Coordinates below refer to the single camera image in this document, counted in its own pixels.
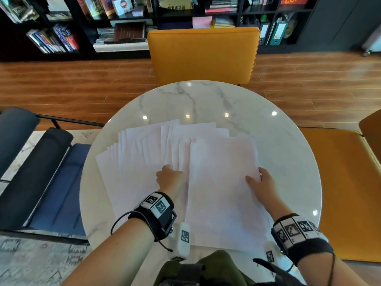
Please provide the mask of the person's right hand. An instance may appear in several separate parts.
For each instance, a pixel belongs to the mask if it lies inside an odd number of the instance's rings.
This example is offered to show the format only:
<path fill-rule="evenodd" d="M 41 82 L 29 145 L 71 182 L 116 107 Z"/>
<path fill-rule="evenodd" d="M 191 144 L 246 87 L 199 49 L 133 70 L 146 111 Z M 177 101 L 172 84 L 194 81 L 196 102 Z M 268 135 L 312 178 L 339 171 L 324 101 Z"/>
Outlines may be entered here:
<path fill-rule="evenodd" d="M 282 200 L 279 197 L 275 180 L 270 173 L 262 167 L 259 167 L 259 173 L 261 186 L 251 187 L 251 190 L 266 211 L 272 213 Z"/>

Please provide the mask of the neat white paper stack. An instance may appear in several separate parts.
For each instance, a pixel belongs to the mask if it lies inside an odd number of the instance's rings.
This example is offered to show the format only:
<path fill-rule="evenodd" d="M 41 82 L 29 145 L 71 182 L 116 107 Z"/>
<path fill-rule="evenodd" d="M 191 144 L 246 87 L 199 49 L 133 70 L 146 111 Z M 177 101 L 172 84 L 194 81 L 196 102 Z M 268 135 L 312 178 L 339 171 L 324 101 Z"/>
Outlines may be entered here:
<path fill-rule="evenodd" d="M 191 245 L 237 250 L 264 258 L 270 222 L 245 180 L 260 181 L 250 136 L 197 139 L 190 146 L 185 222 Z"/>

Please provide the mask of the spread of white paper sheets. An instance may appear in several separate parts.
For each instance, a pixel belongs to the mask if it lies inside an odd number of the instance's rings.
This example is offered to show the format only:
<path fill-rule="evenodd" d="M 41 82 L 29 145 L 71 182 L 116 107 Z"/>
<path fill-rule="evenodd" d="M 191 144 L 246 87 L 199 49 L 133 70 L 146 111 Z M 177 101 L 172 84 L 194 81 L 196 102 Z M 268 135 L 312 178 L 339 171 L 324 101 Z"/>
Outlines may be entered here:
<path fill-rule="evenodd" d="M 156 189 L 154 174 L 164 165 L 182 171 L 188 186 L 191 143 L 197 139 L 236 139 L 234 144 L 244 158 L 257 163 L 257 149 L 250 136 L 230 137 L 229 129 L 217 128 L 215 122 L 182 125 L 177 119 L 122 130 L 118 142 L 96 156 L 116 218 Z"/>

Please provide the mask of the black left wristband with markers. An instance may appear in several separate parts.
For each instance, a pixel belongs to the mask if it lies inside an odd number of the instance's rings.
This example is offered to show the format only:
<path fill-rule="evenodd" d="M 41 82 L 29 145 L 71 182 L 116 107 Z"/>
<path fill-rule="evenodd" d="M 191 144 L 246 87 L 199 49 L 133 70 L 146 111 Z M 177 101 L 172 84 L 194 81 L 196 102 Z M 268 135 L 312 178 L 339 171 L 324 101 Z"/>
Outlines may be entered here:
<path fill-rule="evenodd" d="M 174 202 L 162 192 L 152 192 L 128 216 L 143 221 L 153 233 L 155 242 L 164 240 L 173 230 L 177 215 Z"/>

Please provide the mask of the black right wristband with markers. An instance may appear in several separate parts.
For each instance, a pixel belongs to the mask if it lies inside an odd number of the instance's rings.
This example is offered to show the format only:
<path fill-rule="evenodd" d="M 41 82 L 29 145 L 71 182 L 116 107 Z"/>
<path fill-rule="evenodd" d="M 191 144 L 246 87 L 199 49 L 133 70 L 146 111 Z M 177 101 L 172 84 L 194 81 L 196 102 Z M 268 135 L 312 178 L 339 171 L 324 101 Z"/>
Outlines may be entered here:
<path fill-rule="evenodd" d="M 296 267 L 309 255 L 334 254 L 327 237 L 317 226 L 296 213 L 276 220 L 270 232 L 278 247 Z"/>

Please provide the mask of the person's green clothing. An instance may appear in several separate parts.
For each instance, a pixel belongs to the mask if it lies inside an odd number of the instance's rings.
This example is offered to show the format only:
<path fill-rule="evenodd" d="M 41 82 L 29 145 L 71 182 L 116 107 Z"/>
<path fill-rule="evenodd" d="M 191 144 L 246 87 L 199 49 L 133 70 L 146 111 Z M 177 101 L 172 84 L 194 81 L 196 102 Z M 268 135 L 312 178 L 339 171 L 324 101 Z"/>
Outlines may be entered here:
<path fill-rule="evenodd" d="M 239 270 L 228 252 L 217 250 L 194 264 L 167 261 L 153 286 L 306 286 L 277 265 L 257 258 L 254 262 L 274 274 L 274 281 L 253 281 Z"/>

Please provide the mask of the yellow chair with wide seat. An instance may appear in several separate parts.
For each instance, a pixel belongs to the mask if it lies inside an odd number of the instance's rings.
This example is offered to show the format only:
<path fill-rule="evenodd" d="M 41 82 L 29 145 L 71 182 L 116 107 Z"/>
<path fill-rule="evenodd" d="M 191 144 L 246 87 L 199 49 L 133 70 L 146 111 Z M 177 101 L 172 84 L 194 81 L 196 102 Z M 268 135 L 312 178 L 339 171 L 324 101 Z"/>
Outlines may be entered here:
<path fill-rule="evenodd" d="M 300 130 L 321 178 L 319 230 L 342 260 L 381 264 L 381 109 L 359 128 Z"/>

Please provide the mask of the stack of magazines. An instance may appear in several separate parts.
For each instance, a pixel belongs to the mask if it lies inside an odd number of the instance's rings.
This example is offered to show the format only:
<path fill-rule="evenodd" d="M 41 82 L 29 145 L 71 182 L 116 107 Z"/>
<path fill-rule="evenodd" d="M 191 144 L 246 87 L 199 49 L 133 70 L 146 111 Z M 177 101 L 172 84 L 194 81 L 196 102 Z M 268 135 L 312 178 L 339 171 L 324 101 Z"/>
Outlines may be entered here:
<path fill-rule="evenodd" d="M 116 23 L 113 27 L 98 28 L 93 48 L 100 52 L 148 51 L 145 22 Z"/>

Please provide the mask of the black bookshelf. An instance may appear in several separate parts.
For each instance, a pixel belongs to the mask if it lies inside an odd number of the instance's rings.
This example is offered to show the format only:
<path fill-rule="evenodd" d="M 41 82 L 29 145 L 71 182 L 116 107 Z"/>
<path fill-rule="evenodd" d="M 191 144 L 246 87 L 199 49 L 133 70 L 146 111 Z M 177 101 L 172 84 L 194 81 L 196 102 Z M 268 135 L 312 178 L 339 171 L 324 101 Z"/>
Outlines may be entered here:
<path fill-rule="evenodd" d="M 205 14 L 205 1 L 197 0 L 191 10 L 169 10 L 159 7 L 158 0 L 150 0 L 152 12 L 144 9 L 141 17 L 134 17 L 132 13 L 123 16 L 112 15 L 107 17 L 105 13 L 93 19 L 91 16 L 85 16 L 78 0 L 64 0 L 72 14 L 72 20 L 67 21 L 49 21 L 46 17 L 48 13 L 46 0 L 27 0 L 39 14 L 36 21 L 27 21 L 25 23 L 13 23 L 9 17 L 0 8 L 0 62 L 28 62 L 28 61 L 77 61 L 77 60 L 106 60 L 106 59 L 136 59 L 149 58 L 148 51 L 127 51 L 127 52 L 100 52 L 97 53 L 93 48 L 93 43 L 98 37 L 98 28 L 107 28 L 120 22 L 143 22 L 147 27 L 153 26 L 158 29 L 179 28 L 181 23 L 190 24 L 192 17 L 206 16 L 230 16 L 236 25 L 243 27 L 243 21 L 246 18 L 260 18 L 267 14 L 268 20 L 273 24 L 276 17 L 282 13 L 296 13 L 300 17 L 300 23 L 291 37 L 281 41 L 280 45 L 269 46 L 267 40 L 270 31 L 267 33 L 266 42 L 259 46 L 258 54 L 283 54 L 286 50 L 294 49 L 302 35 L 309 18 L 316 7 L 318 0 L 308 0 L 305 5 L 282 6 L 281 0 L 270 0 L 266 5 L 249 4 L 248 0 L 239 0 L 236 13 L 212 13 Z M 26 36 L 30 29 L 51 29 L 54 24 L 68 24 L 79 41 L 78 53 L 63 54 L 43 54 Z"/>

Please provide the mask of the pink box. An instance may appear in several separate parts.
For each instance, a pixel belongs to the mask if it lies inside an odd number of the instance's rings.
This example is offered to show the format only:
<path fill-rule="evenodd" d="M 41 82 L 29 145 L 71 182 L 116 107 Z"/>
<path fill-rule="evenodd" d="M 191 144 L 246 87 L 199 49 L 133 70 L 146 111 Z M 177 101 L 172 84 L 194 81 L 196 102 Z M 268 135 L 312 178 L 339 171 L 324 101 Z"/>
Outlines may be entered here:
<path fill-rule="evenodd" d="M 192 27 L 193 28 L 211 28 L 212 26 L 212 16 L 206 17 L 193 17 Z"/>

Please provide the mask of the yellow notebooks pile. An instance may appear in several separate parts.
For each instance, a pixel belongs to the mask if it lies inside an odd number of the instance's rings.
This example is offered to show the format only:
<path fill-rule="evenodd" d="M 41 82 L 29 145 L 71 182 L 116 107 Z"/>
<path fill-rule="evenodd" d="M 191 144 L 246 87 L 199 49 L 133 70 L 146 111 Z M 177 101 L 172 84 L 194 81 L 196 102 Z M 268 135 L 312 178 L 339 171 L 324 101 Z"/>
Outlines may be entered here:
<path fill-rule="evenodd" d="M 230 16 L 215 16 L 212 18 L 213 28 L 235 28 L 235 22 Z"/>

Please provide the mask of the illustrated picture card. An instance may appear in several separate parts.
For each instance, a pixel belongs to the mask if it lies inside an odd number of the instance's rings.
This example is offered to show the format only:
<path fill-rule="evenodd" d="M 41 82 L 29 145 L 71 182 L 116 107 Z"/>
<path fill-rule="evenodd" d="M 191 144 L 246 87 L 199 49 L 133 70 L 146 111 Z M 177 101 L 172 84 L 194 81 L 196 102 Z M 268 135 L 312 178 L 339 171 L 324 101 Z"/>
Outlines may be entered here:
<path fill-rule="evenodd" d="M 130 13 L 134 9 L 134 5 L 131 0 L 112 0 L 112 5 L 115 13 L 119 17 Z"/>

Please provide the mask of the pile of flat striped books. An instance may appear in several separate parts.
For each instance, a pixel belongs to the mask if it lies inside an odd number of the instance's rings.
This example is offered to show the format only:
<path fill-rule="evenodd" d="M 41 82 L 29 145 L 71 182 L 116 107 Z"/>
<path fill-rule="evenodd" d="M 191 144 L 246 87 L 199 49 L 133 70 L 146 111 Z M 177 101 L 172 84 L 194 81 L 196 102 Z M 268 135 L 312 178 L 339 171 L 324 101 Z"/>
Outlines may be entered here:
<path fill-rule="evenodd" d="M 205 14 L 236 13 L 239 0 L 206 0 Z"/>

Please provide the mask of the white wheeled case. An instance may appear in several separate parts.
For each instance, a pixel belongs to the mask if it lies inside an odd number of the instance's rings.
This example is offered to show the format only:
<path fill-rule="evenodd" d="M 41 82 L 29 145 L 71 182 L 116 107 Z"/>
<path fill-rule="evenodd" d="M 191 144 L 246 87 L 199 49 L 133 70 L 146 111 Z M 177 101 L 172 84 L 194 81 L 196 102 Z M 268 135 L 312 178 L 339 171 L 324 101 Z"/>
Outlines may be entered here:
<path fill-rule="evenodd" d="M 363 50 L 363 57 L 367 57 L 373 52 L 381 52 L 381 24 L 369 36 L 361 48 Z"/>

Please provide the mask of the small pile of white books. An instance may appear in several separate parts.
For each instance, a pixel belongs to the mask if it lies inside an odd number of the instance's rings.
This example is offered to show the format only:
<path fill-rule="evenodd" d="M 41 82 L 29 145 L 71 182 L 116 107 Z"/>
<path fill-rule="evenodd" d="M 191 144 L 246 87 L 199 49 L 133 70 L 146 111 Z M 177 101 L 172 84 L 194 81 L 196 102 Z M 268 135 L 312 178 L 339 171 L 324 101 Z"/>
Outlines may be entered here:
<path fill-rule="evenodd" d="M 72 14 L 64 0 L 46 0 L 48 13 L 46 17 L 49 21 L 72 20 Z"/>

